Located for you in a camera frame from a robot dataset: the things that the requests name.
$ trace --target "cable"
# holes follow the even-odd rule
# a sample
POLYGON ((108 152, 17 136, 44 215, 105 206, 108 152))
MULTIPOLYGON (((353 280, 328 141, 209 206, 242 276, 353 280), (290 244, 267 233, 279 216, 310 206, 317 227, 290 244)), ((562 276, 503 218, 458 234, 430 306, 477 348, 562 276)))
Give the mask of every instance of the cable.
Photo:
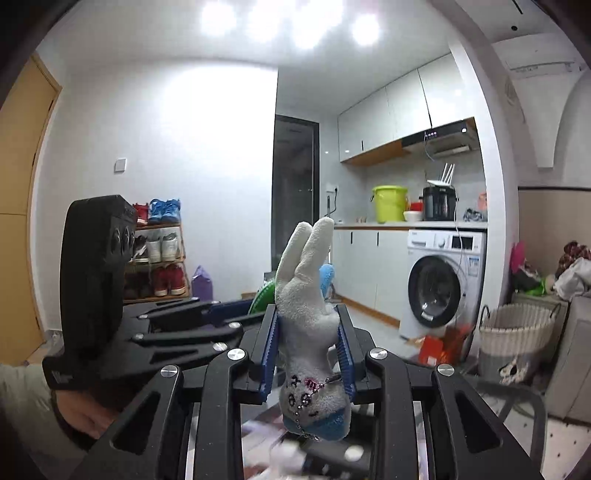
POLYGON ((425 130, 425 136, 423 137, 423 148, 425 149, 425 154, 431 159, 432 162, 437 161, 431 155, 429 155, 429 152, 427 151, 427 131, 426 130, 425 130))
POLYGON ((330 217, 333 213, 336 212, 336 196, 339 192, 339 189, 337 187, 335 187, 335 208, 332 210, 329 210, 328 214, 326 215, 327 217, 330 217))

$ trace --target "green fan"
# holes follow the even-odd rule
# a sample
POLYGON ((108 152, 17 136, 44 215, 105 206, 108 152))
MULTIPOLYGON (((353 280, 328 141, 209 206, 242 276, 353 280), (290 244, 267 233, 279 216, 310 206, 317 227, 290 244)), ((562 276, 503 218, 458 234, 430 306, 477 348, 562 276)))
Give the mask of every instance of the green fan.
POLYGON ((275 303, 275 279, 269 280, 259 289, 248 309, 248 314, 264 312, 267 305, 271 303, 275 303))

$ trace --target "stuffed bunny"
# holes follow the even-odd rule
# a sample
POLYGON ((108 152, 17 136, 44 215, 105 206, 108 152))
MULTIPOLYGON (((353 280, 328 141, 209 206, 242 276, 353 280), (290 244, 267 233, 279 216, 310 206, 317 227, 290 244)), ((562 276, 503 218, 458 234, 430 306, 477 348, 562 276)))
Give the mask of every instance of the stuffed bunny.
MULTIPOLYGON (((324 303, 320 273, 328 256, 334 222, 321 218, 314 228, 299 223, 275 278, 275 304, 280 315, 280 355, 287 374, 280 392, 286 428, 324 440, 349 433, 351 408, 340 375, 328 362, 337 342, 339 315, 324 303)), ((324 267, 324 272, 332 268, 324 267)))

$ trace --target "upper cabinet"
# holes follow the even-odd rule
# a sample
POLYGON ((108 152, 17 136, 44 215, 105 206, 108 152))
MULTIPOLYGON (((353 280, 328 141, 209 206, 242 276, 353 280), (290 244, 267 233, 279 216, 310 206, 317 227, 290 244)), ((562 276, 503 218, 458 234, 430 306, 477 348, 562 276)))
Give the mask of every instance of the upper cabinet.
POLYGON ((339 157, 345 161, 359 155, 363 105, 358 103, 339 115, 339 157))
POLYGON ((386 89, 374 92, 339 115, 340 160, 394 140, 386 89))
POLYGON ((433 128, 474 116, 452 54, 427 63, 419 68, 418 74, 423 83, 433 128))
POLYGON ((431 128, 418 70, 390 83, 386 94, 394 140, 431 128))
POLYGON ((413 70, 339 115, 340 160, 355 165, 405 154, 401 142, 418 132, 473 116, 451 54, 413 70))

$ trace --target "pink item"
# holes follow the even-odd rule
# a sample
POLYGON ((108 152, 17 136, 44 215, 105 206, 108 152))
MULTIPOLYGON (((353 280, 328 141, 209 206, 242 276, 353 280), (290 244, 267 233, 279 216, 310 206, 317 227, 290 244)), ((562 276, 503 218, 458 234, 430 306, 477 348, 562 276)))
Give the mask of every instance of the pink item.
POLYGON ((523 242, 517 242, 511 250, 511 272, 517 273, 519 268, 525 263, 525 245, 523 242))

